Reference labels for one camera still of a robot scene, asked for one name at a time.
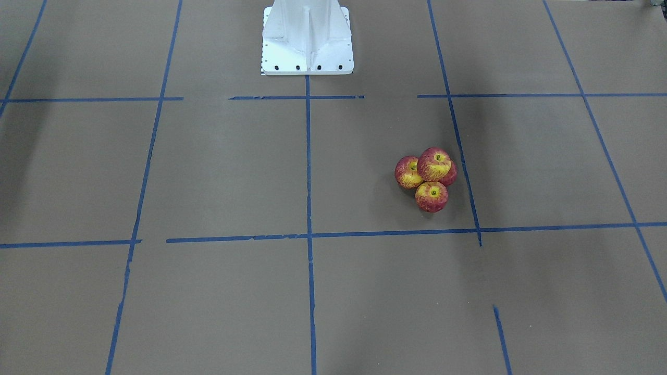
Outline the lone red yellow apple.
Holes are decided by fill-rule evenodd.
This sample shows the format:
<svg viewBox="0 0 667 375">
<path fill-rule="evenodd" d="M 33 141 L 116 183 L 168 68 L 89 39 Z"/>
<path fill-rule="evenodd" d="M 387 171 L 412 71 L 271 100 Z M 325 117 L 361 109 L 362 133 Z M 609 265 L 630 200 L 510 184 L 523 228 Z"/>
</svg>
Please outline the lone red yellow apple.
<svg viewBox="0 0 667 375">
<path fill-rule="evenodd" d="M 424 181 L 440 181 L 452 169 L 453 160 L 445 150 L 430 147 L 417 159 L 417 172 Z"/>
</svg>

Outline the back red yellow apple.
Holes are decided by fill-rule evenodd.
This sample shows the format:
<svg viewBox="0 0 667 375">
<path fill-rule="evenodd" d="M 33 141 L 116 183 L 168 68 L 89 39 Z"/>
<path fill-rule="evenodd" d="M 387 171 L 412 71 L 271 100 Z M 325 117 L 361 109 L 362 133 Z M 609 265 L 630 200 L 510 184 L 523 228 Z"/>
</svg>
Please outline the back red yellow apple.
<svg viewBox="0 0 667 375">
<path fill-rule="evenodd" d="M 415 189 L 424 182 L 422 176 L 419 175 L 417 163 L 416 156 L 404 156 L 396 164 L 394 178 L 401 188 Z"/>
</svg>

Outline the front red yellow apple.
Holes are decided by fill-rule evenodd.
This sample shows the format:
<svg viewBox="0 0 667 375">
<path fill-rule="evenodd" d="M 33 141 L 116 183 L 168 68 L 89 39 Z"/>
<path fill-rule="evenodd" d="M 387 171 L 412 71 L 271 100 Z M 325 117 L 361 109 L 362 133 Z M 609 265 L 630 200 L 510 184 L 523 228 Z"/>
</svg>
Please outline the front red yellow apple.
<svg viewBox="0 0 667 375">
<path fill-rule="evenodd" d="M 448 201 L 448 188 L 439 181 L 425 181 L 415 190 L 415 202 L 422 211 L 439 212 Z"/>
</svg>

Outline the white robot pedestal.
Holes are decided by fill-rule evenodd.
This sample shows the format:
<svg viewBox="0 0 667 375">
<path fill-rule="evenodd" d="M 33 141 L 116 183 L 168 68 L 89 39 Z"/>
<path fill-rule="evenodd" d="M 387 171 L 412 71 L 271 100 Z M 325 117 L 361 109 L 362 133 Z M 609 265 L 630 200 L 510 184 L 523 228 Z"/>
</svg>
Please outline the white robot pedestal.
<svg viewBox="0 0 667 375">
<path fill-rule="evenodd" d="M 350 12 L 338 1 L 274 1 L 265 7 L 261 74 L 351 74 Z"/>
</svg>

